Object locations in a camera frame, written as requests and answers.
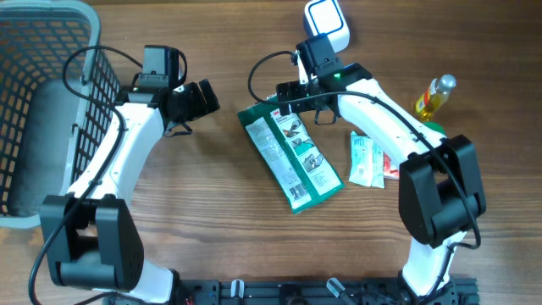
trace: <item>product label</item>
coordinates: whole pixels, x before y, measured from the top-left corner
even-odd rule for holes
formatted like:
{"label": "product label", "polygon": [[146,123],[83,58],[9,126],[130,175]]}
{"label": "product label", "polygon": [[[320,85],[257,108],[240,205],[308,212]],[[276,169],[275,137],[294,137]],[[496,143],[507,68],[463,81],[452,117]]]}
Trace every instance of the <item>product label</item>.
{"label": "product label", "polygon": [[371,186],[373,182],[373,140],[368,136],[350,134],[352,167],[350,182],[361,186]]}
{"label": "product label", "polygon": [[277,181],[290,200],[291,206],[299,208],[311,201],[311,196],[301,183],[301,179],[291,166],[290,160],[286,157],[284,150],[269,129],[265,119],[260,118],[247,125],[246,131],[275,177],[277,177]]}
{"label": "product label", "polygon": [[436,90],[435,90],[435,87],[436,87],[435,82],[436,81],[437,81],[437,79],[434,79],[431,82],[431,85],[429,85],[429,88],[427,88],[427,90],[423,93],[423,95],[416,102],[416,112],[417,113],[422,112],[422,109],[425,106],[427,106],[427,104],[431,100],[431,97],[436,93]]}
{"label": "product label", "polygon": [[274,110],[271,112],[271,119],[282,131],[282,136],[294,151],[297,161],[304,168],[319,195],[340,185],[339,177],[314,145],[297,114],[281,116],[279,110]]}
{"label": "product label", "polygon": [[384,151],[373,142],[373,182],[371,186],[384,188]]}

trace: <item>wood grain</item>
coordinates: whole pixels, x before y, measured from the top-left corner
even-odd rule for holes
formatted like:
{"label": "wood grain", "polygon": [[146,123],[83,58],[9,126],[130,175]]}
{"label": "wood grain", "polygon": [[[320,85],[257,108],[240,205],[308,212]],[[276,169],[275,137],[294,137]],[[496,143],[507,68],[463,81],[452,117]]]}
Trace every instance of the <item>wood grain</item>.
{"label": "wood grain", "polygon": [[[396,181],[385,190],[347,187],[292,215],[236,118],[252,103],[251,67],[305,39],[305,2],[96,6],[102,44],[141,59],[145,44],[178,47],[189,80],[208,78],[222,108],[191,124],[193,136],[162,139],[135,189],[132,216],[146,256],[183,278],[231,280],[394,276],[410,236],[397,213]],[[444,73],[458,87],[435,120],[478,149],[488,200],[482,247],[459,250],[452,273],[478,278],[483,304],[540,304],[542,297],[542,5],[533,1],[342,1],[357,61],[405,108]],[[111,55],[128,82],[137,72]],[[296,69],[286,58],[258,71],[261,96]],[[307,129],[344,181],[352,125]],[[41,232],[0,230],[0,304],[26,304]],[[42,266],[38,296],[71,304],[91,293],[53,286]]]}

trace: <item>green packet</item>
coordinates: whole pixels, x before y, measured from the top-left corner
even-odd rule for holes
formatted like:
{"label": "green packet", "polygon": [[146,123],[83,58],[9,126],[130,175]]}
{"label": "green packet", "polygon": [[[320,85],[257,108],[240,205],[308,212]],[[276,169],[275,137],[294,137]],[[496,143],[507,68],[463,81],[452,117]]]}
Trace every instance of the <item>green packet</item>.
{"label": "green packet", "polygon": [[294,214],[345,187],[297,114],[281,116],[277,106],[259,103],[237,116],[279,182]]}

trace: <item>yellow bottle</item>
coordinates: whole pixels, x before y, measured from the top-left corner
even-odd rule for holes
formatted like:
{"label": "yellow bottle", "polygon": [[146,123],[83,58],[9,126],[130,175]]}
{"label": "yellow bottle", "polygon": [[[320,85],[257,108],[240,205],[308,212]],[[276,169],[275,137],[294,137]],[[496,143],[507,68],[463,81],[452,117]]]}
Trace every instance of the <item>yellow bottle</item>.
{"label": "yellow bottle", "polygon": [[434,79],[429,88],[414,104],[414,115],[421,122],[429,122],[435,112],[442,107],[450,97],[450,93],[456,86],[456,78],[452,75],[444,75]]}

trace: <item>wire basket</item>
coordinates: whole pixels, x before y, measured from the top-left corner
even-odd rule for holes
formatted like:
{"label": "wire basket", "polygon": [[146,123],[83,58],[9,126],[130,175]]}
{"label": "wire basket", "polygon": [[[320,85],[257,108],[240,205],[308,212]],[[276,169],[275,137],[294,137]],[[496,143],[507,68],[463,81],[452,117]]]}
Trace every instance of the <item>wire basket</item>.
{"label": "wire basket", "polygon": [[[61,81],[68,56],[99,38],[100,20],[84,3],[0,3],[0,227],[39,225],[45,196],[65,194],[105,136],[110,110]],[[103,50],[76,57],[67,76],[105,103],[120,87]]]}

